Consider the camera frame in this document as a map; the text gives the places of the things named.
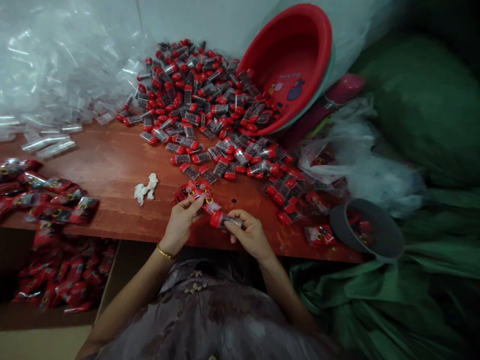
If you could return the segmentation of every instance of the person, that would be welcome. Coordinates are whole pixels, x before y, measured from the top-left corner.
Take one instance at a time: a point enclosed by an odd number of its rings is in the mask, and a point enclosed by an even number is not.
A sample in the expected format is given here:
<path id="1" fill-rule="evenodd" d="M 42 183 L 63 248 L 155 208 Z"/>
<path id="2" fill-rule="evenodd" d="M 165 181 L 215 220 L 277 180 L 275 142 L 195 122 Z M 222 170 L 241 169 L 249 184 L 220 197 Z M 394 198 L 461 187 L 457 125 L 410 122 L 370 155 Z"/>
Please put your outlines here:
<path id="1" fill-rule="evenodd" d="M 76 358 L 335 358 L 339 348 L 319 333 L 261 222 L 248 212 L 228 214 L 243 221 L 241 228 L 231 221 L 224 226 L 230 241 L 256 259 L 268 295 L 246 285 L 228 252 L 174 261 L 203 202 L 204 196 L 189 197 L 172 208 L 157 248 L 101 314 Z"/>

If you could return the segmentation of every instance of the woman's left hand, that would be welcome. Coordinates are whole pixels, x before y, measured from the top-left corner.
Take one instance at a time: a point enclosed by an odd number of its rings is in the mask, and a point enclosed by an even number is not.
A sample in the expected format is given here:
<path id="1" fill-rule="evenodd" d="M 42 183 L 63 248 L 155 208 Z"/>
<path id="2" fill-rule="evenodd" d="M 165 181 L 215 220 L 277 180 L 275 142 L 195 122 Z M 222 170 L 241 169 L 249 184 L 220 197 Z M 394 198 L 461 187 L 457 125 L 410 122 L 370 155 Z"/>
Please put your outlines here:
<path id="1" fill-rule="evenodd" d="M 200 213 L 204 204 L 205 195 L 197 200 L 188 197 L 171 209 L 170 220 L 166 226 L 165 235 L 160 241 L 160 249 L 172 256 L 176 256 L 190 236 L 190 226 L 202 217 Z"/>

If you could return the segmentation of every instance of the plastic bag pile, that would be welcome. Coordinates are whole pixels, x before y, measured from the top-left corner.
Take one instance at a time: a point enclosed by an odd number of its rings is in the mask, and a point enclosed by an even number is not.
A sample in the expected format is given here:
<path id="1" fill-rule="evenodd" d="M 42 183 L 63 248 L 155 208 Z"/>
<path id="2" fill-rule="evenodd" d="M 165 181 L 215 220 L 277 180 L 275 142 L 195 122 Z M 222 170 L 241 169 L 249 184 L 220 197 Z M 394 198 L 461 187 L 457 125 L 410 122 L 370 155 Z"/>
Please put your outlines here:
<path id="1" fill-rule="evenodd" d="M 384 144 L 368 120 L 376 115 L 372 97 L 353 99 L 332 117 L 324 138 L 302 148 L 298 167 L 317 182 L 314 186 L 333 195 L 335 182 L 344 178 L 353 198 L 366 199 L 392 217 L 404 219 L 422 207 L 426 186 L 415 168 L 392 156 L 384 146 L 374 147 Z M 327 146 L 335 161 L 313 165 Z"/>
<path id="2" fill-rule="evenodd" d="M 0 15 L 0 142 L 24 133 L 32 153 L 71 142 L 93 118 L 113 119 L 152 44 L 128 23 L 103 24 L 84 1 L 30 3 Z M 119 31 L 129 35 L 118 41 Z"/>

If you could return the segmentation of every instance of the cartoon print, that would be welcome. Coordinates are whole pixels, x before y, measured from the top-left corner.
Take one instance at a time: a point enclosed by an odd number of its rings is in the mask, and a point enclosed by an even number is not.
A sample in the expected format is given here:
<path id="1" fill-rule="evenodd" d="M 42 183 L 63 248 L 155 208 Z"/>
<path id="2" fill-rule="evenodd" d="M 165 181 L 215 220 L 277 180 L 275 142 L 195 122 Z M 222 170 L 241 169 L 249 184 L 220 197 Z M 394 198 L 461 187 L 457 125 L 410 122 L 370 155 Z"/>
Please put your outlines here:
<path id="1" fill-rule="evenodd" d="M 299 79 L 295 86 L 292 86 L 290 91 L 288 92 L 288 95 L 286 97 L 287 100 L 293 101 L 297 99 L 301 94 L 302 94 L 302 85 L 305 84 L 305 81 L 302 79 Z"/>
<path id="2" fill-rule="evenodd" d="M 273 95 L 274 92 L 277 92 L 277 91 L 280 91 L 282 90 L 282 88 L 284 87 L 284 83 L 283 82 L 274 82 L 272 85 L 270 85 L 270 88 L 268 89 L 268 93 L 270 95 Z"/>

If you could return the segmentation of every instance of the woman's right hand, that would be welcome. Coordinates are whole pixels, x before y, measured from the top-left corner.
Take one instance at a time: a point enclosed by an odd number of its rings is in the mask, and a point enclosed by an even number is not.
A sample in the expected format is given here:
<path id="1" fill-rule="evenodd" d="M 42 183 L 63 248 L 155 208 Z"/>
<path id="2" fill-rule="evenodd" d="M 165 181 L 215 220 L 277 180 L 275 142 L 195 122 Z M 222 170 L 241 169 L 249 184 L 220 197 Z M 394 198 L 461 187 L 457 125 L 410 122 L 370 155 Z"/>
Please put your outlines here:
<path id="1" fill-rule="evenodd" d="M 265 262 L 275 257 L 274 251 L 270 246 L 262 223 L 257 218 L 250 215 L 245 210 L 232 210 L 228 213 L 232 218 L 239 218 L 243 221 L 245 230 L 238 227 L 231 221 L 225 221 L 224 225 L 230 231 L 230 241 L 235 243 L 237 239 L 240 241 L 245 250 L 248 251 L 259 263 Z"/>

